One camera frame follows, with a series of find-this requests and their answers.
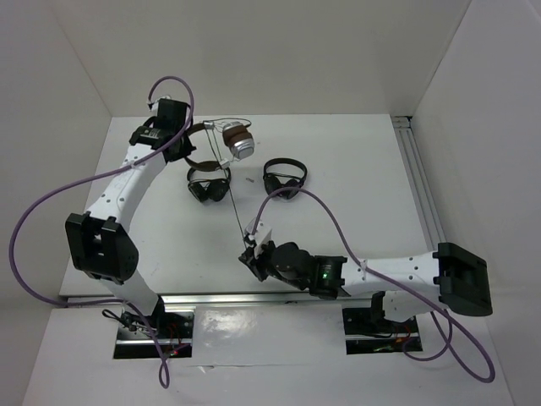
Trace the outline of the brown silver headphones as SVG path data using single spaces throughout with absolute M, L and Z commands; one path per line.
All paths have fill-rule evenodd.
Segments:
M 185 134 L 190 137 L 191 135 L 203 130 L 215 129 L 216 123 L 216 120 L 205 120 L 191 126 L 190 129 L 185 132 Z M 234 160 L 243 160 L 254 153 L 254 137 L 249 131 L 251 126 L 252 122 L 250 120 L 233 118 L 230 123 L 226 123 L 221 127 L 224 145 L 231 152 Z M 229 167 L 229 161 L 227 159 L 195 162 L 188 157 L 185 157 L 184 160 L 192 169 L 204 173 L 210 173 Z

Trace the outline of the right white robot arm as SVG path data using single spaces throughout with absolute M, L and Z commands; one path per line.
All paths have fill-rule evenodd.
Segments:
M 272 277 L 318 299 L 370 298 L 369 322 L 379 332 L 436 308 L 493 313 L 486 261 L 453 243 L 422 255 L 354 260 L 268 242 L 249 246 L 239 260 L 261 282 Z

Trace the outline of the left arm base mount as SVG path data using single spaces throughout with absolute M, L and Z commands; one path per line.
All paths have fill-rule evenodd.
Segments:
M 109 318 L 117 321 L 114 359 L 158 359 L 154 340 L 141 321 L 131 315 L 117 316 L 109 311 Z M 159 346 L 168 358 L 180 359 L 192 356 L 194 311 L 182 309 L 170 313 L 165 326 L 154 328 Z

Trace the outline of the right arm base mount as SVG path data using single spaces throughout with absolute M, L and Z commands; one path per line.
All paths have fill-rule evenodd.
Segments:
M 343 308 L 342 318 L 347 355 L 401 352 L 404 343 L 408 351 L 423 350 L 415 317 L 404 322 L 373 322 L 368 308 Z

